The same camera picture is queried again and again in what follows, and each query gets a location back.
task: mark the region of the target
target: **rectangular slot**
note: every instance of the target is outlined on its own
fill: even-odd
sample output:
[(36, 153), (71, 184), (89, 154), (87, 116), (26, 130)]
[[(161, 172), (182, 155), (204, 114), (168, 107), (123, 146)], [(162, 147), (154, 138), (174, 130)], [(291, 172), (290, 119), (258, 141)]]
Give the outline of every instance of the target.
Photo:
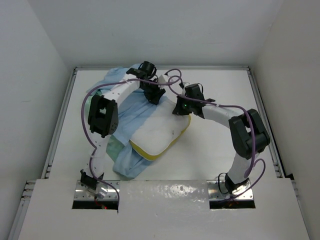
[[(119, 189), (119, 181), (106, 181), (108, 184)], [(102, 209), (102, 210), (118, 210), (118, 196), (114, 189), (103, 185), (104, 198), (95, 200), (95, 192), (83, 185), (79, 180), (76, 183), (72, 209)]]
[[(217, 180), (210, 180), (207, 181), (208, 184), (208, 194), (209, 194), (209, 207), (210, 209), (255, 209), (255, 201), (254, 201), (254, 195), (251, 189), (243, 193), (245, 190), (247, 190), (251, 184), (248, 180), (246, 185), (240, 186), (238, 189), (234, 190), (232, 194), (234, 196), (239, 195), (234, 200), (227, 201), (226, 199), (229, 198), (229, 196), (226, 196), (225, 194), (222, 194), (218, 187), (218, 181)], [(227, 192), (227, 189), (225, 187), (225, 181), (220, 180), (220, 188), (223, 193)]]

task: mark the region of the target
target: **white enclosure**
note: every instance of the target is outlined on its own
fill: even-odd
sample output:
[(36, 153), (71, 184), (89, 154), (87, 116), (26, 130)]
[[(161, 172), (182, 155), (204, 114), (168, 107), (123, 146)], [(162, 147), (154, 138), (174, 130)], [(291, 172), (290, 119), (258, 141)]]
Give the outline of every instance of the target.
[(282, 0), (29, 0), (66, 64), (251, 65)]
[[(73, 69), (145, 60), (253, 69), (308, 234), (320, 239), (319, 16), (318, 0), (2, 0), (0, 240), (25, 182), (41, 177)], [(288, 181), (279, 189), (290, 195)]]

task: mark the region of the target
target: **white floor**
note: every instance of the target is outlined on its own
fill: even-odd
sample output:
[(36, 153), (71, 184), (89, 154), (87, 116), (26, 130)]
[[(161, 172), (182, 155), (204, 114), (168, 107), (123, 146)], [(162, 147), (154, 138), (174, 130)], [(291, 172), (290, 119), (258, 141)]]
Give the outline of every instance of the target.
[[(291, 182), (276, 178), (267, 148), (260, 155), (266, 161), (265, 174), (253, 188), (256, 209), (209, 209), (205, 180), (227, 172), (235, 151), (227, 128), (197, 116), (192, 116), (190, 127), (178, 142), (135, 181), (121, 182), (119, 214), (112, 210), (71, 209), (80, 170), (92, 152), (81, 127), (82, 99), (85, 91), (106, 73), (77, 72), (50, 177), (36, 183), (20, 240), (308, 239)], [(183, 70), (182, 74), (185, 82), (204, 86), (205, 98), (257, 108), (246, 70), (194, 69)], [(167, 93), (175, 101), (168, 89)], [(112, 171), (113, 162), (107, 161), (104, 178), (120, 179)], [(251, 182), (261, 170), (259, 163), (250, 176)], [(177, 184), (187, 189), (186, 195), (171, 191)]]

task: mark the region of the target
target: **yellow edge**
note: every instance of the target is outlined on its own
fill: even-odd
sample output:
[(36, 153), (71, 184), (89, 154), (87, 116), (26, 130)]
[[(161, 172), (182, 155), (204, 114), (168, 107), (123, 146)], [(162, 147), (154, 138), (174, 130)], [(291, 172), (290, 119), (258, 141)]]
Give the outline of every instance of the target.
[(149, 160), (149, 161), (154, 161), (156, 160), (157, 158), (159, 158), (161, 155), (163, 155), (173, 144), (175, 144), (177, 142), (177, 140), (180, 138), (180, 136), (187, 130), (187, 128), (189, 127), (190, 123), (191, 123), (191, 116), (189, 115), (189, 121), (188, 121), (188, 125), (186, 126), (185, 129), (183, 129), (180, 133), (180, 135), (174, 139), (170, 144), (169, 146), (163, 150), (160, 154), (158, 155), (150, 155), (148, 154), (147, 152), (145, 152), (141, 147), (139, 147), (138, 145), (136, 145), (134, 142), (132, 142), (131, 140), (129, 141), (131, 146), (133, 147), (133, 149), (138, 153), (140, 154), (142, 157), (144, 157), (145, 159)]

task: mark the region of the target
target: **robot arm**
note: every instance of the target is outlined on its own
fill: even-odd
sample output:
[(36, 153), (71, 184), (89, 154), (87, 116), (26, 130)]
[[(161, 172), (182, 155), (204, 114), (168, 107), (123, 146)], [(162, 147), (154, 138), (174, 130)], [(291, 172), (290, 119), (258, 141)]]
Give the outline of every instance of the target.
[[(230, 129), (233, 147), (236, 151), (232, 167), (225, 176), (225, 187), (229, 193), (244, 185), (248, 180), (245, 177), (246, 171), (250, 167), (252, 157), (253, 138), (249, 127), (248, 119), (242, 110), (237, 108), (225, 108), (218, 104), (211, 105), (191, 99), (206, 102), (215, 102), (213, 99), (205, 100), (198, 84), (186, 85), (182, 95), (177, 97), (177, 103), (173, 110), (175, 115), (188, 115), (193, 113), (203, 119), (213, 120)], [(259, 113), (250, 109), (247, 111), (254, 129), (256, 155), (263, 152), (270, 143), (270, 137), (259, 116)]]
[(159, 85), (149, 83), (153, 82), (151, 78), (156, 75), (156, 71), (157, 69), (152, 63), (145, 61), (138, 69), (130, 68), (120, 81), (120, 84), (114, 86), (110, 91), (103, 95), (94, 95), (92, 97), (88, 124), (90, 126), (90, 140), (96, 146), (96, 150), (91, 156), (94, 159), (91, 164), (91, 170), (89, 163), (86, 168), (81, 170), (81, 182), (89, 188), (96, 190), (97, 181), (94, 176), (100, 179), (103, 178), (108, 141), (116, 131), (119, 123), (118, 107), (137, 89), (142, 89), (146, 99), (155, 105), (159, 103), (161, 96), (166, 92)]

